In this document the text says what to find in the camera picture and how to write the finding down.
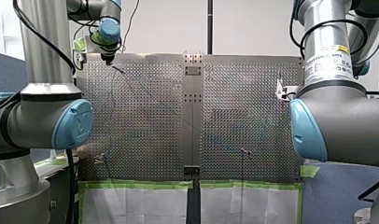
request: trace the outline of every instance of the wire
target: wire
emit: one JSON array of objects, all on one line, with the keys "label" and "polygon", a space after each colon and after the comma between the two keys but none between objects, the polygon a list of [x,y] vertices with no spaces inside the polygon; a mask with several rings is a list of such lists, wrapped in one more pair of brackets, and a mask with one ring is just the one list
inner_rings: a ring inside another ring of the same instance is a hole
[{"label": "wire", "polygon": [[73,151],[71,149],[66,150],[67,161],[68,161],[68,170],[70,175],[70,195],[68,200],[68,210],[66,215],[66,224],[71,224],[74,214],[74,200],[76,195],[76,174],[74,172],[74,159]]},{"label": "wire", "polygon": [[366,197],[369,196],[370,194],[372,194],[377,189],[379,189],[379,181],[376,184],[374,184],[372,187],[370,187],[369,189],[364,191],[362,194],[360,194],[358,196],[358,199],[361,201],[364,201],[364,202],[373,203],[374,202],[373,199],[367,199]]},{"label": "wire", "polygon": [[293,34],[293,31],[292,31],[292,26],[294,24],[294,16],[295,16],[295,10],[297,10],[297,7],[298,7],[298,4],[299,4],[299,1],[295,1],[294,3],[294,8],[292,9],[292,13],[291,13],[291,20],[289,22],[289,37],[291,38],[292,42],[295,44],[295,46],[297,46],[298,48],[301,48],[301,45],[298,43],[298,41],[295,39],[295,36]]},{"label": "wire", "polygon": [[82,22],[80,22],[80,21],[76,21],[74,18],[72,18],[71,16],[68,16],[68,18],[71,20],[71,21],[73,21],[73,22],[75,22],[76,24],[78,24],[78,25],[82,25],[82,26],[91,26],[91,27],[98,27],[97,25],[93,25],[93,24],[89,24],[89,23],[91,23],[91,22],[93,22],[93,21],[88,21],[87,23],[82,23]]},{"label": "wire", "polygon": [[365,29],[365,27],[364,27],[363,25],[361,25],[360,23],[358,23],[357,21],[352,21],[352,20],[347,20],[347,19],[342,19],[342,20],[331,20],[331,21],[322,21],[321,23],[319,23],[319,24],[313,26],[311,29],[309,29],[309,30],[305,33],[305,35],[302,37],[301,44],[300,44],[300,52],[301,52],[301,56],[302,56],[303,59],[305,59],[305,53],[303,52],[303,51],[304,51],[304,46],[303,46],[303,45],[304,45],[305,40],[307,39],[307,37],[308,37],[308,36],[309,36],[314,30],[316,30],[316,29],[322,27],[322,26],[325,25],[325,24],[328,24],[328,23],[334,23],[334,22],[345,22],[345,23],[353,24],[353,25],[357,26],[357,27],[361,30],[361,32],[363,33],[363,35],[364,35],[363,43],[361,44],[361,46],[360,46],[358,49],[356,49],[356,50],[354,50],[354,51],[352,52],[352,55],[358,53],[359,51],[361,51],[361,50],[365,47],[365,45],[366,45],[367,42],[368,42],[368,33],[367,33],[367,30]]},{"label": "wire", "polygon": [[50,46],[52,49],[54,49],[59,54],[59,56],[70,66],[71,72],[73,74],[75,74],[76,73],[76,67],[73,65],[73,63],[71,62],[71,60],[60,49],[58,49],[54,44],[52,44],[47,38],[45,38],[42,34],[40,34],[36,30],[36,28],[34,27],[34,25],[30,22],[29,18],[27,18],[27,16],[24,14],[24,12],[19,8],[17,0],[13,0],[13,7],[14,7],[14,10],[15,10],[15,13],[17,14],[17,16],[21,20],[21,22],[30,31],[32,31],[33,34],[35,34],[36,36],[38,36],[38,38],[40,38],[42,41],[44,41],[44,43],[46,43],[48,46]]},{"label": "wire", "polygon": [[123,37],[122,49],[121,49],[121,51],[120,51],[121,53],[123,53],[123,51],[126,50],[126,38],[128,37],[128,34],[129,34],[129,32],[131,31],[132,20],[133,20],[134,14],[135,14],[136,11],[137,11],[137,8],[139,7],[139,4],[140,4],[140,0],[137,0],[137,3],[136,3],[136,6],[134,7],[134,10],[133,10],[132,16],[131,16],[131,18],[129,19],[128,29],[126,30],[126,34],[125,34],[125,36]]},{"label": "wire", "polygon": [[364,59],[361,63],[356,63],[354,66],[355,67],[358,67],[358,66],[361,66],[363,65],[365,62],[367,62],[368,60],[370,60],[373,56],[375,56],[375,54],[378,52],[379,50],[379,42],[378,42],[378,46],[376,47],[376,49],[373,51],[373,53],[366,59]]}]

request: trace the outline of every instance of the pegboard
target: pegboard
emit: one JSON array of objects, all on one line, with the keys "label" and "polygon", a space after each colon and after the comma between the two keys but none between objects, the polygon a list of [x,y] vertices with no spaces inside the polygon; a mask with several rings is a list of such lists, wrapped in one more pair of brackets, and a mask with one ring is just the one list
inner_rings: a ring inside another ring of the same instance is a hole
[{"label": "pegboard", "polygon": [[96,55],[78,86],[95,109],[81,179],[182,179],[182,55]]},{"label": "pegboard", "polygon": [[288,103],[274,92],[279,74],[284,85],[302,81],[301,60],[198,57],[118,54],[120,71],[88,57],[77,83],[95,122],[80,179],[181,180],[191,165],[203,179],[298,181]]},{"label": "pegboard", "polygon": [[202,179],[299,180],[288,103],[274,94],[279,77],[299,85],[301,59],[204,56]]}]

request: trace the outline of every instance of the black cable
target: black cable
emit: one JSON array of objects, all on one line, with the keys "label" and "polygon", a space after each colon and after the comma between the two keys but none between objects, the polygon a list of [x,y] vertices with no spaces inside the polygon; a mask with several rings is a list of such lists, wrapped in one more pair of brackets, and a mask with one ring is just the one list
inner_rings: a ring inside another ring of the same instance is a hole
[{"label": "black cable", "polygon": [[368,58],[363,60],[361,63],[356,63],[354,66],[357,67],[357,66],[363,65],[365,62],[367,62],[369,59],[371,59],[373,56],[375,56],[375,54],[378,52],[378,50],[379,50],[379,42],[378,42],[378,46],[376,47],[376,49],[373,51],[373,53]]},{"label": "black cable", "polygon": [[10,97],[3,99],[3,101],[0,101],[0,109],[8,105],[9,102],[12,102],[14,100],[19,100],[19,99],[21,99],[21,95],[20,95],[20,92],[18,91],[15,94],[11,95]]},{"label": "black cable", "polygon": [[207,54],[213,54],[213,0],[207,4]]},{"label": "black cable", "polygon": [[361,200],[361,201],[364,201],[364,202],[373,203],[374,200],[372,200],[372,199],[366,199],[366,197],[369,196],[370,194],[372,194],[377,189],[379,189],[379,181],[376,184],[374,184],[372,187],[370,187],[369,189],[367,189],[366,191],[364,191],[362,194],[360,194],[358,196],[358,199]]},{"label": "black cable", "polygon": [[52,44],[47,38],[45,38],[42,34],[40,34],[36,30],[36,28],[31,24],[30,20],[24,14],[24,12],[19,8],[17,0],[13,0],[13,7],[14,7],[15,13],[17,14],[17,16],[20,19],[20,21],[30,31],[32,31],[33,34],[35,34],[36,36],[38,36],[38,38],[40,38],[42,41],[44,41],[44,43],[46,43],[48,46],[50,46],[52,49],[54,49],[59,54],[59,56],[70,66],[71,72],[73,74],[75,74],[76,73],[76,67],[73,65],[73,63],[71,62],[71,60],[60,49],[58,49],[54,44]]},{"label": "black cable", "polygon": [[91,18],[91,13],[90,13],[90,3],[89,3],[89,0],[86,0],[85,8],[86,8],[86,11],[87,11],[88,19],[90,19],[90,21],[94,21],[94,20]]},{"label": "black cable", "polygon": [[367,41],[368,41],[368,33],[367,33],[367,30],[365,29],[365,27],[363,25],[361,25],[360,23],[358,23],[357,21],[351,21],[351,20],[347,20],[347,19],[342,19],[342,20],[331,20],[331,21],[322,21],[321,23],[313,26],[311,29],[309,29],[305,35],[302,37],[302,40],[301,40],[301,44],[300,44],[300,52],[301,52],[301,56],[303,59],[305,59],[305,53],[303,52],[304,51],[304,43],[305,43],[305,40],[307,39],[307,37],[316,29],[322,27],[323,25],[325,24],[328,24],[328,23],[334,23],[334,22],[345,22],[345,23],[350,23],[350,24],[353,24],[355,26],[357,26],[361,32],[363,33],[364,35],[364,39],[363,39],[363,43],[362,45],[354,50],[352,52],[352,55],[355,54],[355,53],[358,53],[359,51],[361,51],[365,45],[367,44]]},{"label": "black cable", "polygon": [[126,30],[126,34],[125,34],[125,36],[123,37],[122,50],[121,50],[120,52],[123,52],[123,51],[126,50],[126,38],[128,37],[128,34],[129,34],[129,32],[131,31],[132,20],[133,20],[134,14],[135,14],[136,11],[137,11],[137,8],[139,7],[139,4],[140,4],[140,0],[137,0],[137,3],[136,3],[136,6],[134,7],[134,10],[133,10],[132,16],[131,16],[131,18],[129,19],[128,29]]},{"label": "black cable", "polygon": [[71,149],[66,150],[67,161],[68,161],[68,170],[70,175],[70,196],[69,196],[69,204],[66,215],[66,224],[71,224],[74,214],[74,200],[76,196],[76,173],[74,172],[74,159],[73,159],[73,151]]},{"label": "black cable", "polygon": [[291,20],[289,22],[289,37],[291,38],[291,41],[295,44],[295,46],[297,46],[298,48],[301,48],[301,45],[295,39],[294,33],[292,31],[292,26],[294,24],[295,10],[297,10],[298,4],[299,4],[299,1],[295,1],[294,8],[292,9]]},{"label": "black cable", "polygon": [[80,22],[80,21],[76,21],[74,18],[72,18],[71,16],[68,16],[68,18],[71,20],[71,21],[73,21],[73,22],[75,22],[76,24],[78,24],[78,25],[82,25],[82,26],[91,26],[91,27],[98,27],[97,25],[93,25],[93,24],[89,24],[89,23],[91,23],[92,21],[88,21],[87,23],[82,23],[82,22]]},{"label": "black cable", "polygon": [[379,95],[379,91],[367,91],[367,95]]}]

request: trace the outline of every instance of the blue fabric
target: blue fabric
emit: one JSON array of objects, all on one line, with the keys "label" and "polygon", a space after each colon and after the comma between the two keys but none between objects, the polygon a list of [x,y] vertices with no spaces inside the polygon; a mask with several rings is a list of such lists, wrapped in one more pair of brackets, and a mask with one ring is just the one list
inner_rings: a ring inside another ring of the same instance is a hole
[{"label": "blue fabric", "polygon": [[303,158],[327,161],[323,135],[306,104],[295,99],[290,102],[291,134],[294,149]]},{"label": "blue fabric", "polygon": [[[303,183],[302,224],[352,224],[354,213],[372,203],[358,195],[379,180],[379,167],[341,163],[312,163],[319,166],[315,178]],[[379,191],[369,198],[374,199]]]}]

